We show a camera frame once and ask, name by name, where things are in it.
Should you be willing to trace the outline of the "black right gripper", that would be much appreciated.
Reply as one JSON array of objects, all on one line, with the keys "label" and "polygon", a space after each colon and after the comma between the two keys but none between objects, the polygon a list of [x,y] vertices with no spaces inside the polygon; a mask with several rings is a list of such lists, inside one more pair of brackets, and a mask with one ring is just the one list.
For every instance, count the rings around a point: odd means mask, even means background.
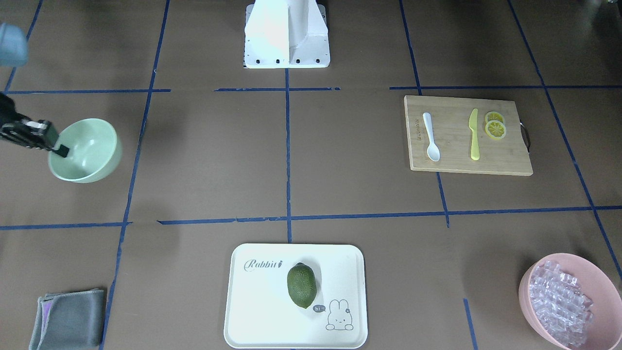
[{"label": "black right gripper", "polygon": [[26,124],[30,121],[31,118],[17,112],[14,100],[4,93],[0,94],[0,133],[3,140],[25,148],[51,150],[52,153],[62,158],[68,157],[68,147],[59,142],[53,147],[49,145],[49,142],[44,141],[41,136],[34,134],[34,128]]}]

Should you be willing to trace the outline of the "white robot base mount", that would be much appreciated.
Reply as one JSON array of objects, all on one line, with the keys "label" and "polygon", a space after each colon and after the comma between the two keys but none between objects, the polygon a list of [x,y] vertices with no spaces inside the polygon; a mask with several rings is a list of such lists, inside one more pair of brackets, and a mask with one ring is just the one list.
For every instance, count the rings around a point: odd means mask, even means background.
[{"label": "white robot base mount", "polygon": [[321,69],[331,61],[322,1],[256,0],[246,7],[244,34],[247,69]]}]

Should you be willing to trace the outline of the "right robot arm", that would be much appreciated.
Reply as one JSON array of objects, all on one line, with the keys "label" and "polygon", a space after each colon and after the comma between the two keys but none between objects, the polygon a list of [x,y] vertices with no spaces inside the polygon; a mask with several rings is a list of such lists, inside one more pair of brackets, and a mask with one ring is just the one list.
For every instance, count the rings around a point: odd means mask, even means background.
[{"label": "right robot arm", "polygon": [[[0,64],[21,67],[28,61],[28,42],[21,28],[2,23],[0,27]],[[66,158],[69,148],[56,146],[59,133],[47,120],[33,121],[17,112],[13,99],[0,94],[0,134],[5,141],[25,148],[44,149]]]}]

